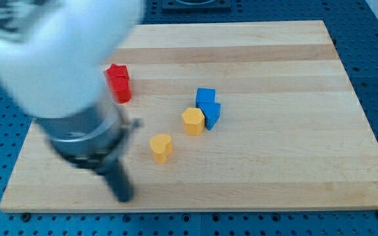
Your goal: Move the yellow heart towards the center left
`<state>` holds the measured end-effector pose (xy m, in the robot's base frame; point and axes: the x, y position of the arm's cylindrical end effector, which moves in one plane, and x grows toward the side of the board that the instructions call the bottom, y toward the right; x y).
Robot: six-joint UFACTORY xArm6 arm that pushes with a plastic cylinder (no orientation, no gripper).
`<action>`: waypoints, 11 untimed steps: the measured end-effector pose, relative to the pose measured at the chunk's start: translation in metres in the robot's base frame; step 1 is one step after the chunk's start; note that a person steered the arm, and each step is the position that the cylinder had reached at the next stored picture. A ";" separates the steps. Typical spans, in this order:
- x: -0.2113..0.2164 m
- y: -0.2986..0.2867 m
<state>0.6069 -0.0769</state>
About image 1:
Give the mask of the black pusher stick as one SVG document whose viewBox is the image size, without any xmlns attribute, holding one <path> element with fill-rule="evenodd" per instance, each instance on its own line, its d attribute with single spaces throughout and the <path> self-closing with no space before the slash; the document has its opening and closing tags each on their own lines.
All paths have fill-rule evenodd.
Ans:
<svg viewBox="0 0 378 236">
<path fill-rule="evenodd" d="M 108 164 L 102 175 L 119 202 L 125 203 L 133 198 L 133 185 L 120 161 Z"/>
</svg>

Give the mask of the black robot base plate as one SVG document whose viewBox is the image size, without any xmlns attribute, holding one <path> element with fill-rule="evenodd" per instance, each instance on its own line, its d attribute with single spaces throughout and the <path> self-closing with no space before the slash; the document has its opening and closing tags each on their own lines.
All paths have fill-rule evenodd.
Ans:
<svg viewBox="0 0 378 236">
<path fill-rule="evenodd" d="M 232 0 L 161 0 L 162 10 L 229 10 Z"/>
</svg>

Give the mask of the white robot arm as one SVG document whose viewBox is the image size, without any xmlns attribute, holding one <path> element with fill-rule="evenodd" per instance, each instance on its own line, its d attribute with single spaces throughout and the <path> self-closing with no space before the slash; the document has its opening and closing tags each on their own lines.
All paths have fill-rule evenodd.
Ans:
<svg viewBox="0 0 378 236">
<path fill-rule="evenodd" d="M 133 197 L 120 157 L 140 125 L 113 100 L 101 65 L 144 16 L 144 1 L 0 1 L 0 84 L 77 168 Z"/>
</svg>

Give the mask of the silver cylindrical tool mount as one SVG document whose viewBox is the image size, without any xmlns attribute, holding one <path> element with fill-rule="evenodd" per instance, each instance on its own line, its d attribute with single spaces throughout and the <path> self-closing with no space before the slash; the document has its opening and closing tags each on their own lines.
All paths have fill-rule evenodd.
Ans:
<svg viewBox="0 0 378 236">
<path fill-rule="evenodd" d="M 77 168 L 99 174 L 120 171 L 125 154 L 142 119 L 131 119 L 105 94 L 89 107 L 63 118 L 37 118 L 52 148 Z"/>
</svg>

